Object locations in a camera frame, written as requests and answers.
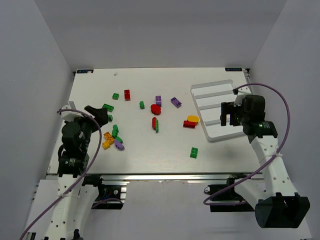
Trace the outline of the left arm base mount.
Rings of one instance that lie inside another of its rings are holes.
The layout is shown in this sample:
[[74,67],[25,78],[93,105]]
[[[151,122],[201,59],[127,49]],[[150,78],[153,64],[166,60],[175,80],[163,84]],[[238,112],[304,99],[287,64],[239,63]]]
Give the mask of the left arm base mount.
[[82,186],[93,186],[98,195],[93,202],[93,210],[121,210],[124,202],[121,200],[121,185],[106,184],[100,175],[87,175]]

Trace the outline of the purple tall lego brick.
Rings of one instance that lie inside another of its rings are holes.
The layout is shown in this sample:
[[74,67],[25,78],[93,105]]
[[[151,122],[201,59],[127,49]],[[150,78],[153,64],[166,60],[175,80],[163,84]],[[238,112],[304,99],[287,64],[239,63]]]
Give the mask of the purple tall lego brick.
[[162,96],[161,95],[156,95],[155,96],[155,104],[159,107],[162,106]]

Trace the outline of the red rectangular lego brick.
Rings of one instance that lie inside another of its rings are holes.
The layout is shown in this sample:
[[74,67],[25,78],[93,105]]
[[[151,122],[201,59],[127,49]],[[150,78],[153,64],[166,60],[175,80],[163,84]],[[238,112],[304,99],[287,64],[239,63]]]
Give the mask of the red rectangular lego brick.
[[124,90],[124,99],[125,99],[125,101],[131,100],[131,93],[130,93],[129,89]]

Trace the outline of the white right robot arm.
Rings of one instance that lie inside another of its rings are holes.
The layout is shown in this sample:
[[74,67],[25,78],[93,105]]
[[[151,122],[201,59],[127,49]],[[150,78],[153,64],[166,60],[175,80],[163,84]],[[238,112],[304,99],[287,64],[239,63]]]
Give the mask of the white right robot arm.
[[234,181],[234,191],[254,208],[261,228],[296,229],[310,209],[310,201],[298,194],[289,178],[278,152],[276,127],[265,119],[265,105],[265,98],[260,95],[245,95],[239,104],[221,103],[221,125],[242,126],[265,182],[265,191],[262,191],[252,180],[239,178]]

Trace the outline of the red round lego piece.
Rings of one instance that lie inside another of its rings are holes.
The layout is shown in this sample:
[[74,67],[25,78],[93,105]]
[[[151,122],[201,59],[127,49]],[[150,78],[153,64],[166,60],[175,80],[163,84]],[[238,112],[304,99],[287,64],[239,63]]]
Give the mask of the red round lego piece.
[[157,104],[152,104],[150,106],[150,110],[156,116],[160,115],[161,111],[162,111],[161,107],[159,105],[157,105]]

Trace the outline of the purple lego plate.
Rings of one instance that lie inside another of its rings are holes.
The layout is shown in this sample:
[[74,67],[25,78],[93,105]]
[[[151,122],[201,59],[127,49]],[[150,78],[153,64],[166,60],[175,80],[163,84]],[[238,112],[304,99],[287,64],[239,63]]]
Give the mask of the purple lego plate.
[[179,108],[182,103],[176,98],[176,97],[173,97],[170,102],[176,107],[176,108]]

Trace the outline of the red half-round lego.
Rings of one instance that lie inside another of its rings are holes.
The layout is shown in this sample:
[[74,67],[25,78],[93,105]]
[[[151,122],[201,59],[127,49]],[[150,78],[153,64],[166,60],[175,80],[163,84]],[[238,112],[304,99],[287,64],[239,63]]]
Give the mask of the red half-round lego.
[[152,128],[153,128],[154,130],[156,129],[156,120],[157,120],[156,117],[153,117],[153,118],[152,118]]

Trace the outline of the green thin lego plate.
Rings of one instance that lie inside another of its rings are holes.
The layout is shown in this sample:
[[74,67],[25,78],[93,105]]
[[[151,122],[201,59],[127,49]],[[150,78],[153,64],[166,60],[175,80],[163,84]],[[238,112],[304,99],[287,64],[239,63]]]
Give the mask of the green thin lego plate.
[[158,119],[156,119],[156,121],[155,121],[155,131],[156,131],[156,133],[159,132],[159,121],[158,121]]

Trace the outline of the yellow round lego piece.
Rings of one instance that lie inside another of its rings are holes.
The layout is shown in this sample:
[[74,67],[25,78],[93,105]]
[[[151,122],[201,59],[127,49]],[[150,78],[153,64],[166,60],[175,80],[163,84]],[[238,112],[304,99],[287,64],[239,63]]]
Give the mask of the yellow round lego piece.
[[193,123],[196,123],[196,124],[200,121],[199,117],[196,116],[196,115],[189,115],[189,116],[187,117],[187,120],[188,120],[189,122],[193,122]]

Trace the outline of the green lego beside pile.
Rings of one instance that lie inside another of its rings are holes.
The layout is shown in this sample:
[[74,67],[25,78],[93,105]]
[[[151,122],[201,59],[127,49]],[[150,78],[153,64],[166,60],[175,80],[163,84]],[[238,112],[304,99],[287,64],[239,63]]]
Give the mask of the green lego beside pile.
[[116,138],[115,138],[115,140],[117,140],[119,143],[123,143],[123,140],[119,137],[119,136],[117,136]]

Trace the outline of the green square lego brick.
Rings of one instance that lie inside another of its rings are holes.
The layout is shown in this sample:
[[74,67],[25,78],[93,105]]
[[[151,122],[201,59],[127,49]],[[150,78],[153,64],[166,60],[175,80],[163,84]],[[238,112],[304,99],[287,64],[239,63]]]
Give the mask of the green square lego brick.
[[190,158],[196,159],[198,156],[198,148],[192,147],[190,151]]

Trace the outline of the blue label sticker right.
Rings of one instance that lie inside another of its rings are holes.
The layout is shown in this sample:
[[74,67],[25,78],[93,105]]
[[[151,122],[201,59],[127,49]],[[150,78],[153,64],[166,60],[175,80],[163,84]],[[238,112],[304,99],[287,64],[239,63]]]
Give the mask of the blue label sticker right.
[[243,69],[241,67],[225,67],[226,72],[242,72]]

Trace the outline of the blue label sticker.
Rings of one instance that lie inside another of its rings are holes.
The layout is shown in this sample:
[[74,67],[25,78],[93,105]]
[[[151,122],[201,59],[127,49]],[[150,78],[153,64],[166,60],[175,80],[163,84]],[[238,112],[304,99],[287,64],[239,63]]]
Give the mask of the blue label sticker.
[[242,72],[243,69],[241,67],[225,67],[226,72]]
[[76,74],[92,74],[93,72],[93,69],[78,69]]

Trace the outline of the yellow lego brick lower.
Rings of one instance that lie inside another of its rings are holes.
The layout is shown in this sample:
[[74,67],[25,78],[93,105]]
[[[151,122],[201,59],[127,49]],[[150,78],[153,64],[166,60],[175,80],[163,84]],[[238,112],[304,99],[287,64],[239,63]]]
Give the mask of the yellow lego brick lower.
[[106,140],[106,141],[104,141],[101,145],[102,145],[103,149],[106,150],[106,149],[108,149],[113,143],[114,143],[113,140],[112,140],[112,141]]

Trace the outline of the green lego in pile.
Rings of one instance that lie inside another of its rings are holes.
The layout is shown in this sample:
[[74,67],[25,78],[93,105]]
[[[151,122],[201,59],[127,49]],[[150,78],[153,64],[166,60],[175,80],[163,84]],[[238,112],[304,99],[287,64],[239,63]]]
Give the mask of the green lego in pile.
[[118,125],[117,125],[117,124],[114,124],[114,125],[112,126],[111,136],[115,139],[115,138],[117,138],[118,133],[119,133]]

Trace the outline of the green flat lego plate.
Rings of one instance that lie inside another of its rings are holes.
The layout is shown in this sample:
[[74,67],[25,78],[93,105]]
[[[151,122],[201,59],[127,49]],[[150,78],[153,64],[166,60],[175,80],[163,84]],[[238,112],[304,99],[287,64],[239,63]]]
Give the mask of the green flat lego plate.
[[114,107],[109,104],[104,104],[102,107],[107,109],[108,112],[112,112],[114,110]]

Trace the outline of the small green lego brick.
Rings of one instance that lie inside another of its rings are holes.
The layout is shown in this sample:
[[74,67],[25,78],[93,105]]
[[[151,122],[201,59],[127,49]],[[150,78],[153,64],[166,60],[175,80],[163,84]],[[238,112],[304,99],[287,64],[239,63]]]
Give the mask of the small green lego brick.
[[143,101],[139,102],[139,107],[140,107],[141,110],[143,110],[145,108],[145,104],[144,104]]

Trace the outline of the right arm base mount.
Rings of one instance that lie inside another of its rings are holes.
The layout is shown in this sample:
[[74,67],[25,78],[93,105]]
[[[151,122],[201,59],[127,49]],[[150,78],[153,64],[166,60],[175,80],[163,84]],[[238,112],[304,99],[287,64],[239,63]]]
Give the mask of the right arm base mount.
[[[235,180],[239,180],[244,178],[246,175],[243,173],[240,174],[232,174],[230,177],[227,178],[225,184],[210,184],[204,190],[205,195],[212,195],[215,192],[218,192],[229,185],[232,185]],[[241,212],[254,212],[255,210],[248,204],[244,204],[245,200],[242,196],[237,194],[235,190],[229,189],[228,191],[215,196],[210,199],[212,202],[239,202],[243,203],[241,205],[226,205],[226,206],[210,206],[211,213],[241,213]]]

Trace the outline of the small green square lego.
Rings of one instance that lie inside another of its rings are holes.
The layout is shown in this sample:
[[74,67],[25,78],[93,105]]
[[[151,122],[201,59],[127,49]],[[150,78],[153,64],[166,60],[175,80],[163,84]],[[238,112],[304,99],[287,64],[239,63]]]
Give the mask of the small green square lego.
[[120,97],[120,95],[119,95],[118,93],[114,93],[114,94],[112,95],[112,99],[113,99],[113,100],[118,100],[119,97]]

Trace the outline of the green lego under gripper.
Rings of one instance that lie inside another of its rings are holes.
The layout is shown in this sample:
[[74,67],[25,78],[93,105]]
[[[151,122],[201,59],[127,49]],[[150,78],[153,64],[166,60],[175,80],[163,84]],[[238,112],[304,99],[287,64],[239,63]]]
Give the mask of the green lego under gripper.
[[113,121],[113,116],[111,114],[108,115],[108,121],[112,122]]

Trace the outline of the blue label sticker left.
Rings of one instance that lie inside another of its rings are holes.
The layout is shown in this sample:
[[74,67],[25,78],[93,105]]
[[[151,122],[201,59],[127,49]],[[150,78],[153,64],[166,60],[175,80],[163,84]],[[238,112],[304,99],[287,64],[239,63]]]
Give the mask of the blue label sticker left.
[[93,69],[78,69],[76,74],[92,74],[93,72]]

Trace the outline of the purple curved lego piece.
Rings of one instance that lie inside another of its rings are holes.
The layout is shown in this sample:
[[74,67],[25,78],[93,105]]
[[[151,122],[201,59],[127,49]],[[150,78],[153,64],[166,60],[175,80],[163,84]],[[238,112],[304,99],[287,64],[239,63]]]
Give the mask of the purple curved lego piece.
[[125,149],[124,145],[117,139],[114,140],[114,144],[115,144],[115,147],[121,151]]

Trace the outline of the red long lego brick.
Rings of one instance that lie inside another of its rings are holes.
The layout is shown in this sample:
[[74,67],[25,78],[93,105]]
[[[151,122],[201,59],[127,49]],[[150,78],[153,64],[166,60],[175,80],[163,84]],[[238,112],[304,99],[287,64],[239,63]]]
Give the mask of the red long lego brick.
[[196,127],[197,123],[196,122],[193,122],[193,121],[188,121],[188,120],[185,120],[183,122],[183,127],[184,128],[191,128],[191,129],[194,129]]

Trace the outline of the white divided sorting tray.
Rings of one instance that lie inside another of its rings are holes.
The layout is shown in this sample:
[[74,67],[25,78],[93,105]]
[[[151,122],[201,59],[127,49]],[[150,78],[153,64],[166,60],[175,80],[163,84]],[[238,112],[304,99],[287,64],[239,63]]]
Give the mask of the white divided sorting tray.
[[230,125],[229,115],[226,118],[226,126],[221,126],[221,103],[236,100],[233,88],[234,81],[231,79],[193,84],[190,87],[202,129],[209,142],[218,142],[244,135],[241,126]]

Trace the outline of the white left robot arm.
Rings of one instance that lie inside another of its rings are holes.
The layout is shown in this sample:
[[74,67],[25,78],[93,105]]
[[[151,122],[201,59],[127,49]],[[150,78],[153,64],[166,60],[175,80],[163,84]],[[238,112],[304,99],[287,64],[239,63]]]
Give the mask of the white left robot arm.
[[76,110],[73,103],[59,112],[64,120],[62,145],[58,150],[57,202],[44,235],[46,240],[80,240],[91,207],[99,195],[102,179],[87,175],[93,160],[88,148],[91,135],[101,133],[108,123],[108,110],[87,105],[88,114]]

